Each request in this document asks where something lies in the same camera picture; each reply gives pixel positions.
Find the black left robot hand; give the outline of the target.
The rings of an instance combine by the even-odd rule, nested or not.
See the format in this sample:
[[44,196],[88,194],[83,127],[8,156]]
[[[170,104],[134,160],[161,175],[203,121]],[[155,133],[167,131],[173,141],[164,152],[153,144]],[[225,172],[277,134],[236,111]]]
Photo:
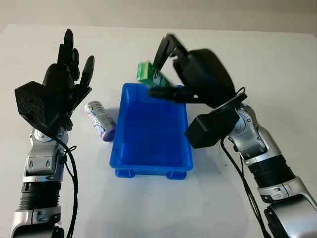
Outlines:
[[56,92],[58,116],[55,122],[65,131],[71,131],[71,116],[76,107],[92,91],[95,57],[89,56],[82,72],[79,70],[79,52],[74,47],[74,36],[67,29],[63,43],[59,45],[57,63],[51,64],[46,72],[43,85]]

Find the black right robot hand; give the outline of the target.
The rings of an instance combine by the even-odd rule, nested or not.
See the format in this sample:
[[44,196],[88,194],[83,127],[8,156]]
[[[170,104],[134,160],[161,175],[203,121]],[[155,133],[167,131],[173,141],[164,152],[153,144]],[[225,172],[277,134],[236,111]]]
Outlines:
[[161,40],[154,67],[161,70],[173,58],[173,67],[182,87],[155,87],[148,95],[176,103],[200,103],[215,109],[235,97],[235,87],[226,68],[209,49],[188,51],[173,34]]

